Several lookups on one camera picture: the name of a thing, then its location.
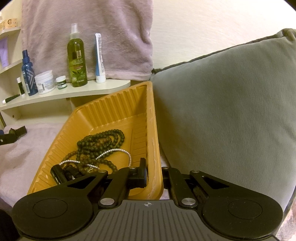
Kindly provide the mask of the white cream jar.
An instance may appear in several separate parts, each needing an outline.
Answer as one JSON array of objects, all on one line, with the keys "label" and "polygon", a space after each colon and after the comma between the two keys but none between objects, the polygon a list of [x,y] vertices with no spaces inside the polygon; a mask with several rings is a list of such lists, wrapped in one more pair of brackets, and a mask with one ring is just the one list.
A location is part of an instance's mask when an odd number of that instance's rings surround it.
[{"label": "white cream jar", "polygon": [[35,82],[39,94],[48,93],[55,88],[53,71],[45,71],[35,76]]}]

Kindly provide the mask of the small wooden box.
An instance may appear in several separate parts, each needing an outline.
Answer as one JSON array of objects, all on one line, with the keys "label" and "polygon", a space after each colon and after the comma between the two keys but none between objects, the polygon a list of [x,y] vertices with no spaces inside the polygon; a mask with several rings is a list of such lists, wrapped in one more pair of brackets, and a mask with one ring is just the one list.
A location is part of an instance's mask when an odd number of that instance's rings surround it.
[{"label": "small wooden box", "polygon": [[15,28],[18,26],[18,19],[12,18],[12,19],[5,19],[1,21],[0,29],[1,32],[7,29]]}]

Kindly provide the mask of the dark green tube white cap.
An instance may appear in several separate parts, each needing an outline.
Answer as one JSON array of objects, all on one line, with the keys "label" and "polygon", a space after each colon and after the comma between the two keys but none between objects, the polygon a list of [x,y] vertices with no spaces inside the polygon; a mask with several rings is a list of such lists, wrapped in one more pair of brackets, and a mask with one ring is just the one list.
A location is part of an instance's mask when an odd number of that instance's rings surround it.
[{"label": "dark green tube white cap", "polygon": [[3,104],[7,104],[8,102],[10,102],[10,101],[16,99],[16,98],[19,97],[19,96],[20,96],[20,94],[16,94],[16,95],[14,95],[14,96],[7,97],[7,98],[5,98],[5,99],[3,100]]}]

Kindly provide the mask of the black white lip balm stick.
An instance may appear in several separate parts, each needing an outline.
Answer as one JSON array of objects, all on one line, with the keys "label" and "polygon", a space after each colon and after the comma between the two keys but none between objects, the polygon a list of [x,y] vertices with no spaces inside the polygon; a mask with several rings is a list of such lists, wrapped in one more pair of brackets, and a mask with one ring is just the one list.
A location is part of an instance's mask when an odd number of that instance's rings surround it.
[{"label": "black white lip balm stick", "polygon": [[21,78],[18,77],[16,80],[17,80],[17,83],[18,83],[20,94],[21,94],[21,96],[24,96],[25,95],[25,91],[24,91],[24,88],[23,88],[23,84],[22,84]]}]

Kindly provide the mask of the grey cushion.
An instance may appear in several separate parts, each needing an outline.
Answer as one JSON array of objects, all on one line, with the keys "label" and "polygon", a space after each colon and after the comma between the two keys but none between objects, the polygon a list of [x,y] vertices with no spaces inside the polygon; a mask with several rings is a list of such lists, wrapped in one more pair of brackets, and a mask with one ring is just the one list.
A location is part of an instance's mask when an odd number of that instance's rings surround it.
[{"label": "grey cushion", "polygon": [[158,136],[170,165],[266,194],[295,189],[295,30],[156,70]]}]

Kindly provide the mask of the purple bottle on shelf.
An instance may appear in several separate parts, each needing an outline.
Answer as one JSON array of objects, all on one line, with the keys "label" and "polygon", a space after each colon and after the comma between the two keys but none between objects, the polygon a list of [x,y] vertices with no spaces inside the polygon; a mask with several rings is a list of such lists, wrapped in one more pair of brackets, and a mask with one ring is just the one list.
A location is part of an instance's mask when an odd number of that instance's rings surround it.
[{"label": "purple bottle on shelf", "polygon": [[2,68],[9,66],[8,39],[7,38],[3,38],[0,41],[0,58],[1,58]]}]

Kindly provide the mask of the blue spray bottle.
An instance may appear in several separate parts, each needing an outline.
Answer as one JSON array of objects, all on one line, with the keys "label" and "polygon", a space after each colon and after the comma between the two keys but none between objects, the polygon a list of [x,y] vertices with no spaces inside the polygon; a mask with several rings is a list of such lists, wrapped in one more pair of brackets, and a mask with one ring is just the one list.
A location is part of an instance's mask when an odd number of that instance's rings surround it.
[{"label": "blue spray bottle", "polygon": [[38,89],[35,82],[35,73],[33,70],[33,64],[30,61],[30,57],[27,50],[22,51],[23,65],[22,74],[25,81],[26,90],[29,96],[33,96],[38,93]]}]

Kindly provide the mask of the lilac fleece blanket hanging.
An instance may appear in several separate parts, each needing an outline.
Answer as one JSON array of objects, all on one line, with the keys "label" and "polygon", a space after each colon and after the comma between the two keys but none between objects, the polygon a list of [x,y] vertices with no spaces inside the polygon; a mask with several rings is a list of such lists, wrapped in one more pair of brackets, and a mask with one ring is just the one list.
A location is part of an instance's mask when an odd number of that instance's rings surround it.
[{"label": "lilac fleece blanket hanging", "polygon": [[106,77],[146,81],[153,64],[152,17],[152,1],[23,1],[22,47],[36,74],[69,75],[67,44],[77,24],[88,79],[95,78],[99,33]]}]

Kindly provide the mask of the small green-label jar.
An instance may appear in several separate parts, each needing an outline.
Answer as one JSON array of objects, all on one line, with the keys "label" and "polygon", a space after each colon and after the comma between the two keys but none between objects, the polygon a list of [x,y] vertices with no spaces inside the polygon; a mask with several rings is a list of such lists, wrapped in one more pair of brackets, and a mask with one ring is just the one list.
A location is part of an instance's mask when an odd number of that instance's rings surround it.
[{"label": "small green-label jar", "polygon": [[56,78],[56,84],[57,84],[57,88],[60,89],[64,89],[67,87],[67,81],[66,81],[66,76],[62,75]]}]

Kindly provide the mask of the blue white tube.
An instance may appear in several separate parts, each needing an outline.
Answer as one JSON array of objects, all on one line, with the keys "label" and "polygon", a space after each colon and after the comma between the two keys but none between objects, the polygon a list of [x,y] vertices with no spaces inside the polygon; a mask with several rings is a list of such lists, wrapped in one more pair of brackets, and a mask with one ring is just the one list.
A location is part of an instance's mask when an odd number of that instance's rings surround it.
[{"label": "blue white tube", "polygon": [[96,83],[104,83],[106,81],[106,73],[102,59],[102,39],[100,33],[95,33],[96,44]]}]

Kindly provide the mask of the cream wooden shelf unit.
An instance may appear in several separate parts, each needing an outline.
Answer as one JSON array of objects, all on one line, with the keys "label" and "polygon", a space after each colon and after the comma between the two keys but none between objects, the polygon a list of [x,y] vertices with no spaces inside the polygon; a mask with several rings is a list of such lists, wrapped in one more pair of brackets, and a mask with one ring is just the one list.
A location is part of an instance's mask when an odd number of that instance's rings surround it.
[{"label": "cream wooden shelf unit", "polygon": [[9,66],[1,68],[1,100],[20,94],[17,78],[23,78],[22,51],[27,50],[36,75],[52,70],[55,78],[65,75],[67,87],[33,96],[25,94],[1,104],[1,126],[26,125],[29,123],[63,123],[76,108],[73,100],[89,102],[101,96],[130,87],[129,80],[107,79],[96,83],[95,38],[91,37],[90,50],[85,53],[88,83],[73,87],[70,80],[67,44],[71,27],[65,30],[26,31],[21,28],[8,30],[1,39],[8,39]]}]

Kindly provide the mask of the lilac fleece bed cover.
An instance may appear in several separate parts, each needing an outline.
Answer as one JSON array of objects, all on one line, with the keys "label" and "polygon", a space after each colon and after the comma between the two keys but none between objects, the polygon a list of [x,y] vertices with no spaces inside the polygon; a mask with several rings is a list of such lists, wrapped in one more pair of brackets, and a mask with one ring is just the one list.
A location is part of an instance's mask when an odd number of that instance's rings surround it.
[{"label": "lilac fleece bed cover", "polygon": [[15,143],[1,145],[1,210],[10,213],[27,195],[30,185],[61,123],[26,125],[27,133]]}]

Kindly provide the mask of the green olive spray bottle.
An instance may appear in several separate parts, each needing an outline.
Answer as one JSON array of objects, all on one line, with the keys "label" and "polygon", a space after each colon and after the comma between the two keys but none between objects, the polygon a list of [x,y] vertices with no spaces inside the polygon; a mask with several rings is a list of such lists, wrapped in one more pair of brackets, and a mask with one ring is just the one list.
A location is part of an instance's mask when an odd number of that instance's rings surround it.
[{"label": "green olive spray bottle", "polygon": [[71,24],[70,40],[67,44],[68,66],[73,87],[87,84],[84,43],[79,38],[78,24]]}]

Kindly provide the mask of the orange ribbed plastic tray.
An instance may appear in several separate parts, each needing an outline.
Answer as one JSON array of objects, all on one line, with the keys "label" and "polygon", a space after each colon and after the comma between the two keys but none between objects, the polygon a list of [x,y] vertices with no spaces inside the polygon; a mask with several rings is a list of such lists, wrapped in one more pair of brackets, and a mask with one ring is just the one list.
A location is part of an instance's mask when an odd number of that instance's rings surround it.
[{"label": "orange ribbed plastic tray", "polygon": [[130,199],[158,199],[163,193],[161,160],[152,83],[147,81],[76,108],[52,142],[29,188],[30,193],[53,187],[50,173],[67,158],[98,158],[99,168],[112,172],[147,162],[147,185]]}]

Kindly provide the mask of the black digital wristwatch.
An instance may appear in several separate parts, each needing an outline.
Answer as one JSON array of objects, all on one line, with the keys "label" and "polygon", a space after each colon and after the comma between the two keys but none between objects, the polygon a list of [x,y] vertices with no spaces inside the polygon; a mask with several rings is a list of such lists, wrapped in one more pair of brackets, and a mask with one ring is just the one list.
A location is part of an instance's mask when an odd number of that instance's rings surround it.
[{"label": "black digital wristwatch", "polygon": [[72,165],[66,165],[62,168],[60,165],[54,165],[50,173],[57,185],[66,183],[82,176],[82,173]]}]

